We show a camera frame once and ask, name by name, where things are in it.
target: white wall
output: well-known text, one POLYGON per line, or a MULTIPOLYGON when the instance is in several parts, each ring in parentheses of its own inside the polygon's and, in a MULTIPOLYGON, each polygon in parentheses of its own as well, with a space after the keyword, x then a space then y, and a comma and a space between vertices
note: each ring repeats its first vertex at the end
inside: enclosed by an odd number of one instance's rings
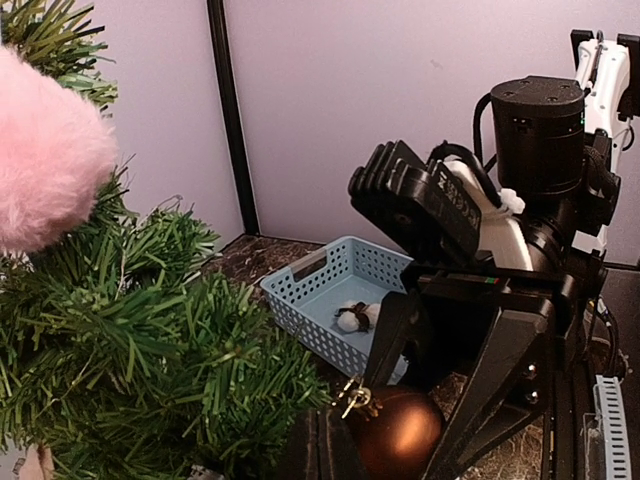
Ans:
POLYGON ((130 163, 127 205, 146 213, 173 195, 222 235, 242 233, 205 0, 97 0, 109 44, 101 70, 115 78, 114 113, 130 163))
MULTIPOLYGON (((378 143, 404 139, 421 155, 443 139, 471 145, 473 108, 492 86, 528 74, 573 76, 572 28, 640 34, 636 0, 226 6, 263 231, 317 241, 348 233, 383 240, 347 195, 352 172, 378 143)), ((610 260, 640 255, 639 152, 623 158, 610 260)))

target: basket handle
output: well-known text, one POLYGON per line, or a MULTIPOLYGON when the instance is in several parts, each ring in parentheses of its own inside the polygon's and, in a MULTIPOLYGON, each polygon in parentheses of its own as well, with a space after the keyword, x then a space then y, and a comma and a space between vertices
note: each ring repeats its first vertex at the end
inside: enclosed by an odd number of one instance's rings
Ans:
POLYGON ((323 247, 293 262, 289 268, 296 282, 307 278, 327 265, 327 250, 323 247))

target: shiny brown ornament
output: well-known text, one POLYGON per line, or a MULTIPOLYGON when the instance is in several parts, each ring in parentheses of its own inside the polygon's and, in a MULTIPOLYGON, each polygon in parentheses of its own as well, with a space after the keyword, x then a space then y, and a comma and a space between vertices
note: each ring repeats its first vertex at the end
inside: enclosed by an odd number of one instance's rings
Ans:
POLYGON ((382 405, 377 417, 352 412, 346 418, 371 480, 419 479, 442 433, 442 412, 427 394, 408 387, 372 393, 382 405))

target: pink fluffy ball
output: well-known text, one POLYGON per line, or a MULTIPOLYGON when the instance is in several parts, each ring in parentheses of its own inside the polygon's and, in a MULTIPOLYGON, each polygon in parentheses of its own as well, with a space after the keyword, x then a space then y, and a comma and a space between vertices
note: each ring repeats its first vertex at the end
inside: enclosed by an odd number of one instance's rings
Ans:
POLYGON ((0 47, 0 248, 37 251, 87 221, 117 155, 95 105, 0 47))

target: cylindrical motor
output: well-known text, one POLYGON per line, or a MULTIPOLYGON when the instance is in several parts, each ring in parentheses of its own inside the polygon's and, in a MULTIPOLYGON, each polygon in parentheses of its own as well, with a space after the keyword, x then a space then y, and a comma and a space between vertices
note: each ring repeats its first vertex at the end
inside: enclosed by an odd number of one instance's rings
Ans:
POLYGON ((579 186, 584 94, 575 80, 505 82, 491 90, 491 105, 503 187, 531 202, 565 197, 579 186))

